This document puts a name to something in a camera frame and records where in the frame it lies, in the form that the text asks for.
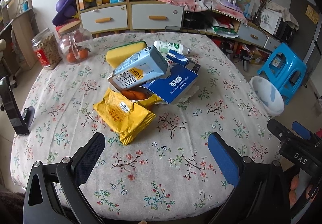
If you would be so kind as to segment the right hand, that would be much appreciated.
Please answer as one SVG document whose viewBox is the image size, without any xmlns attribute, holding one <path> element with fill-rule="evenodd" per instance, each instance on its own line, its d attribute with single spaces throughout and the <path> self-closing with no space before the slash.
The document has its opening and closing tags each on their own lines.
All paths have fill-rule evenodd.
<svg viewBox="0 0 322 224">
<path fill-rule="evenodd" d="M 296 194 L 296 189 L 299 185 L 299 174 L 297 174 L 291 181 L 291 184 L 290 184 L 290 191 L 289 191 L 289 202 L 290 202 L 290 207 L 292 207 L 296 201 L 297 201 L 297 194 Z M 306 199 L 309 199 L 309 195 L 308 193 L 311 191 L 313 185 L 309 185 L 307 188 L 306 188 Z"/>
</svg>

